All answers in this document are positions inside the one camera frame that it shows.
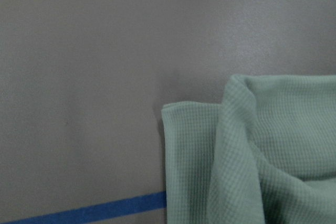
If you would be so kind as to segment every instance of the mint green fabric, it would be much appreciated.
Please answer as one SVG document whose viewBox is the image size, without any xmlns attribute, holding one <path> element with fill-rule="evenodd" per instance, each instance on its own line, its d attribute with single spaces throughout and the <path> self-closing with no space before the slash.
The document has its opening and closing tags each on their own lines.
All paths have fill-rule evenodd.
<svg viewBox="0 0 336 224">
<path fill-rule="evenodd" d="M 336 76 L 234 75 L 162 119 L 168 224 L 336 223 Z"/>
</svg>

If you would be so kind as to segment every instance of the gray floor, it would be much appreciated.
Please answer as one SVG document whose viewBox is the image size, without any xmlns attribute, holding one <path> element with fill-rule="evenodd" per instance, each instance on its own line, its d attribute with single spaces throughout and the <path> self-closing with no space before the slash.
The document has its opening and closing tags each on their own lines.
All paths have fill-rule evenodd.
<svg viewBox="0 0 336 224">
<path fill-rule="evenodd" d="M 164 190 L 163 104 L 336 74 L 335 42 L 335 0 L 0 0 L 0 222 Z"/>
</svg>

